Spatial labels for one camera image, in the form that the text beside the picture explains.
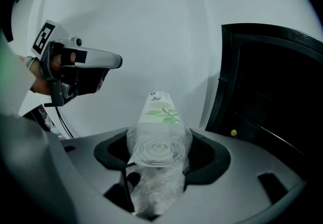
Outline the person's left hand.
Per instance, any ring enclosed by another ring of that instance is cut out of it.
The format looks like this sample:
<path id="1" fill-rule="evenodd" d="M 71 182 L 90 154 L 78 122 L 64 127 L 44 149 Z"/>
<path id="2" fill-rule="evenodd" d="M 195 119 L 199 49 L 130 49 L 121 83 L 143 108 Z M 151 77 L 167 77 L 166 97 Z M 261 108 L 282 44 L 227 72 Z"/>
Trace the person's left hand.
<path id="1" fill-rule="evenodd" d="M 56 54 L 52 57 L 50 68 L 53 76 L 58 76 L 62 66 L 70 66 L 75 64 L 76 53 L 75 52 L 63 52 Z"/>

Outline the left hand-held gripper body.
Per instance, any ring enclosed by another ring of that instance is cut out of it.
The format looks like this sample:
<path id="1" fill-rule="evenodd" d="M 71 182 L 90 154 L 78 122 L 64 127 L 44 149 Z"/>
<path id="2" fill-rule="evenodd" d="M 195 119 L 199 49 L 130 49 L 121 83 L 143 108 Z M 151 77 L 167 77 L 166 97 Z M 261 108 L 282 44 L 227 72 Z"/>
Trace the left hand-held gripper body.
<path id="1" fill-rule="evenodd" d="M 74 65 L 62 66 L 60 74 L 51 73 L 51 59 L 56 54 L 81 49 L 82 40 L 70 34 L 58 23 L 46 20 L 33 45 L 32 52 L 39 59 L 40 73 L 48 82 L 51 102 L 46 107 L 60 107 L 78 96 L 77 69 Z"/>

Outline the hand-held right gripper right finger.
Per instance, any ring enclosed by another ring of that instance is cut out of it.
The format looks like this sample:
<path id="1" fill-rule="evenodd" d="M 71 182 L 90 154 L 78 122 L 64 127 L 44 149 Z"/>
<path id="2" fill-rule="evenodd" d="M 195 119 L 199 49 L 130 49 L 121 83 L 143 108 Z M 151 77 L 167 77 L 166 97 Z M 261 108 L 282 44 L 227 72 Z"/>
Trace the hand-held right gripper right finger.
<path id="1" fill-rule="evenodd" d="M 155 224 L 280 223 L 289 218 L 307 181 L 302 152 L 283 141 L 258 146 L 202 129 L 193 133 L 225 146 L 230 165 L 209 185 L 189 185 Z M 287 191 L 276 203 L 259 180 L 263 174 L 275 175 Z"/>

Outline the clear plastic bottle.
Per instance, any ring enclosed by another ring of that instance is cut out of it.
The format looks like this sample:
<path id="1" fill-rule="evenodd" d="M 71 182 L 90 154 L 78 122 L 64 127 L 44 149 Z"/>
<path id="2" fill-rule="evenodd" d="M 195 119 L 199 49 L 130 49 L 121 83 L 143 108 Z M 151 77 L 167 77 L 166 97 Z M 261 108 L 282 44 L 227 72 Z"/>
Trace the clear plastic bottle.
<path id="1" fill-rule="evenodd" d="M 127 132 L 130 162 L 144 167 L 177 167 L 188 157 L 192 132 L 162 91 L 149 93 L 138 122 Z"/>

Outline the person's left forearm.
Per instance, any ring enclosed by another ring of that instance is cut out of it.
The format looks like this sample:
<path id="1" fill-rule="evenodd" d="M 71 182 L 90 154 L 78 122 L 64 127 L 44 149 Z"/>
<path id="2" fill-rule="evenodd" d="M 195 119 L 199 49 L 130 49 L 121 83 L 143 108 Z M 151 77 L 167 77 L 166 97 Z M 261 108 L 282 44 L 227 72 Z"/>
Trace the person's left forearm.
<path id="1" fill-rule="evenodd" d="M 19 55 L 18 58 L 20 59 L 21 62 L 23 62 L 23 59 L 25 57 Z M 32 87 L 30 88 L 30 90 L 33 93 L 38 93 L 38 94 L 42 94 L 42 95 L 50 95 L 50 90 L 49 90 L 48 82 L 45 79 L 43 79 L 43 77 L 42 77 L 42 75 L 40 73 L 39 60 L 38 61 L 35 61 L 32 64 L 32 66 L 31 66 L 31 68 L 30 68 L 29 71 L 36 78 L 35 79 L 35 82 L 33 83 Z"/>

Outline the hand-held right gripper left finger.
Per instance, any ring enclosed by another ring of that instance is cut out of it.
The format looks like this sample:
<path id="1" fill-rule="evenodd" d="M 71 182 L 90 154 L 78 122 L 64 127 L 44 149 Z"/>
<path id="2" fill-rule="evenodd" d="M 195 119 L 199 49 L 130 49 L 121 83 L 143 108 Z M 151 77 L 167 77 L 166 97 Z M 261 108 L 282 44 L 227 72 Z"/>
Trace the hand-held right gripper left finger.
<path id="1" fill-rule="evenodd" d="M 142 224 L 126 183 L 127 130 L 61 141 L 60 178 L 70 206 L 64 224 Z"/>

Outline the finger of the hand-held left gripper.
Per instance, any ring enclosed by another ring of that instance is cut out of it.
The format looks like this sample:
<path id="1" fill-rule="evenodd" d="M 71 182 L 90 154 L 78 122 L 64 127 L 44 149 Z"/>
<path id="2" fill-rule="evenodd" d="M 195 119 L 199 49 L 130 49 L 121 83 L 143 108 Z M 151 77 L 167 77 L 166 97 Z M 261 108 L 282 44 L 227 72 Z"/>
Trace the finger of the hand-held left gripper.
<path id="1" fill-rule="evenodd" d="M 97 92 L 109 70 L 121 67 L 120 55 L 104 50 L 81 48 L 76 51 L 77 88 L 79 95 Z"/>

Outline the black glass-door cabinet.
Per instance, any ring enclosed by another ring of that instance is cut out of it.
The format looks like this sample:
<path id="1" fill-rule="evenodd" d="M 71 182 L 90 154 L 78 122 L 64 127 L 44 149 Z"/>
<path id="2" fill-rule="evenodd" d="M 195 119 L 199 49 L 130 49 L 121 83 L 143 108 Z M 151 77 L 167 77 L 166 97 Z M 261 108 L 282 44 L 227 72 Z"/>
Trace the black glass-door cabinet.
<path id="1" fill-rule="evenodd" d="M 223 25 L 206 129 L 314 155 L 323 144 L 323 41 L 276 25 Z"/>

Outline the white wristband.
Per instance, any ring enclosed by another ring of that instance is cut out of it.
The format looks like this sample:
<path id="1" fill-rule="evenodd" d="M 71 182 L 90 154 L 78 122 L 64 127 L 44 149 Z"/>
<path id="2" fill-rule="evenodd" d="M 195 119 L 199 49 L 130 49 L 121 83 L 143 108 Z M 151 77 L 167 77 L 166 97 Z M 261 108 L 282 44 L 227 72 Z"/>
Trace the white wristband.
<path id="1" fill-rule="evenodd" d="M 23 63 L 25 64 L 25 66 L 30 70 L 32 64 L 35 61 L 38 61 L 39 59 L 37 57 L 32 57 L 32 56 L 27 56 L 23 59 Z"/>

